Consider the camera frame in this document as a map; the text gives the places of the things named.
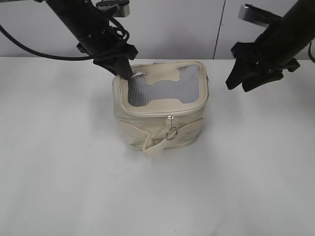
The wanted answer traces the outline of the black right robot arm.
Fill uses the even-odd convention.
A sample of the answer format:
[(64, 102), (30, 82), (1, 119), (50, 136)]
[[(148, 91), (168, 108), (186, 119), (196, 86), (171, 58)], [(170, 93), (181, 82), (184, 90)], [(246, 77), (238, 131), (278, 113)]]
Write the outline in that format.
[(311, 47), (315, 38), (313, 0), (297, 1), (282, 17), (245, 4), (238, 17), (265, 27), (265, 31), (254, 42), (237, 42), (232, 47), (235, 64), (225, 82), (229, 90), (241, 85), (248, 92), (281, 80), (284, 70), (294, 72), (300, 67), (295, 56)]

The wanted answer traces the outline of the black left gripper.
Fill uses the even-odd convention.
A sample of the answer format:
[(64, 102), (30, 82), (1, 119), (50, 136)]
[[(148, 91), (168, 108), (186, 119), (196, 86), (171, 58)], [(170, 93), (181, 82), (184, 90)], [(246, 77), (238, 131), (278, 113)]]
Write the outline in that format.
[(77, 48), (86, 56), (76, 60), (93, 59), (93, 63), (115, 76), (131, 79), (133, 71), (129, 60), (135, 59), (138, 51), (129, 44), (129, 32), (121, 25), (77, 24)]

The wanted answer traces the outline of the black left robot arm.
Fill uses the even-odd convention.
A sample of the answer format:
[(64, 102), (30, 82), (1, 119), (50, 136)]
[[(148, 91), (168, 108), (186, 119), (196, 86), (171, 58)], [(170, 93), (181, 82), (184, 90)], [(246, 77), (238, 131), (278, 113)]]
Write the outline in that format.
[(90, 0), (47, 0), (78, 40), (77, 48), (93, 57), (93, 63), (125, 80), (133, 76), (129, 61), (138, 51), (128, 44), (129, 32), (112, 16), (98, 9)]

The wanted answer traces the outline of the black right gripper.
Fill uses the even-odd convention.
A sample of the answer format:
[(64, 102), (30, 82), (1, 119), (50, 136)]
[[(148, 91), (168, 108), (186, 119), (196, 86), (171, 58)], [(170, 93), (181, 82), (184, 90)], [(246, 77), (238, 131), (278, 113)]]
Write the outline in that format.
[(237, 42), (231, 52), (235, 64), (225, 81), (228, 89), (242, 84), (243, 90), (249, 92), (281, 80), (285, 69), (294, 72), (300, 67), (294, 58), (295, 49), (275, 27), (268, 27), (254, 42)]

